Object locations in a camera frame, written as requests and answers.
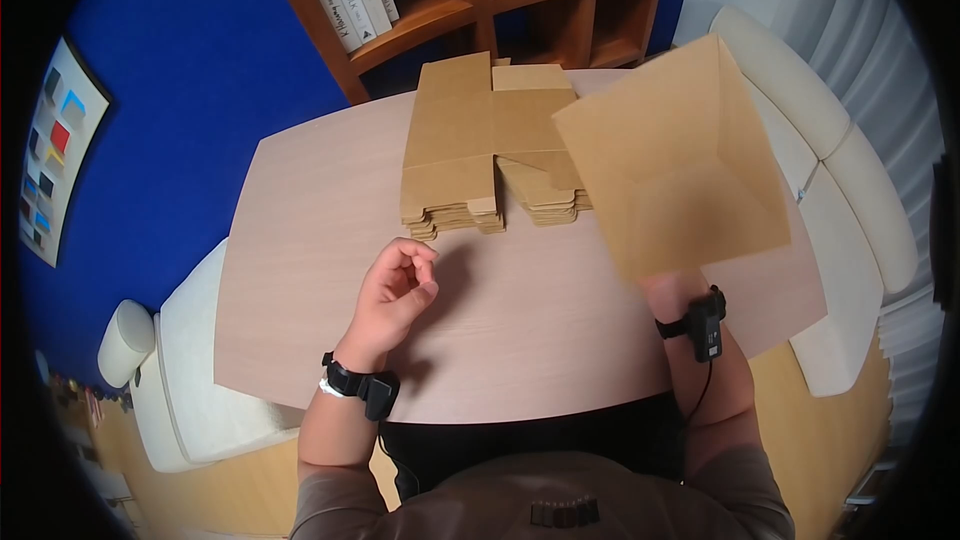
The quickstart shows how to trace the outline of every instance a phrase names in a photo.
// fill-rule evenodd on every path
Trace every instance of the stack of flat cardboard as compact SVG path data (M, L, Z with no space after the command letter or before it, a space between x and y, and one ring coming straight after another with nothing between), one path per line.
M558 65L493 66L480 52L420 71L400 185L400 219L418 240L476 227L502 232L495 162L537 225L590 208L550 120L576 101Z
M536 226L576 222L578 212L594 208L586 190L550 186L546 171L506 157L496 157L496 166L510 194Z

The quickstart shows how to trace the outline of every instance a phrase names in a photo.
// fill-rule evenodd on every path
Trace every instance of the color swatch artwork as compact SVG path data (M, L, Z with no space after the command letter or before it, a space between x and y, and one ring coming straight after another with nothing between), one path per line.
M57 266L64 216L80 165L111 99L60 38L27 138L20 186L20 240Z

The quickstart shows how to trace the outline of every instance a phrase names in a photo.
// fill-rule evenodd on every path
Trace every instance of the white curtain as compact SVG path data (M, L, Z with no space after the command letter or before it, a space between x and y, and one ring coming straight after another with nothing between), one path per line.
M917 242L917 274L884 299L878 322L890 358L891 441L906 442L930 392L943 314L932 302L930 189L944 152L930 69L896 0L683 0L674 43L704 33L721 6L750 13L822 78L893 180Z

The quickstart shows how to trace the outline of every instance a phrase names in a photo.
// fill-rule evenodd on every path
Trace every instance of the chair armrest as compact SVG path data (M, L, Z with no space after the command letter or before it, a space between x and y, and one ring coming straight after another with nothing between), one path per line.
M850 115L817 72L762 23L724 6L710 31L723 39L736 65L797 128L823 160L840 145Z
M154 318L139 303L122 301L106 324L97 351L100 375L114 388L123 388L156 346Z
M917 271L917 242L890 176L870 140L853 126L823 164L863 229L886 292L907 287Z

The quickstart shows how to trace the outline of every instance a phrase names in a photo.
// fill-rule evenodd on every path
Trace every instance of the red square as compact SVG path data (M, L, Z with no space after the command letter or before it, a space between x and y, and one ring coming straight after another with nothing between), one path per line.
M70 132L59 121L54 121L54 131L50 132L50 142L60 152L66 152L66 143L70 140Z

